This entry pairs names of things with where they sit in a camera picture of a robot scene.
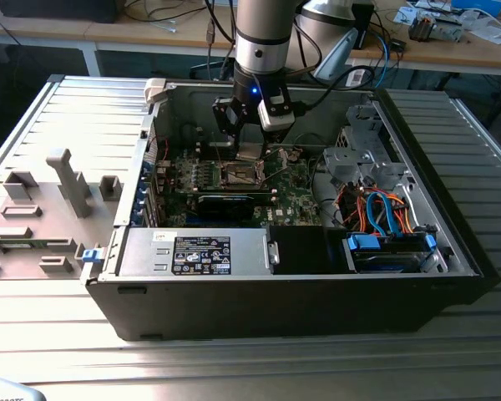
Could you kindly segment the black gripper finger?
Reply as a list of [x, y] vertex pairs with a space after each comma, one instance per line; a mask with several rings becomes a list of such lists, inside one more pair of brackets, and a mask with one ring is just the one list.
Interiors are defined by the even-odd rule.
[[261, 151], [261, 158], [265, 159], [267, 157], [267, 151], [271, 149], [272, 145], [280, 144], [283, 142], [284, 138], [287, 136], [287, 129], [280, 129], [275, 131], [264, 131], [261, 130], [263, 136], [263, 145]]
[[228, 156], [234, 159], [240, 148], [240, 132], [244, 125], [245, 105], [236, 97], [217, 97], [212, 111], [219, 131], [228, 137]]

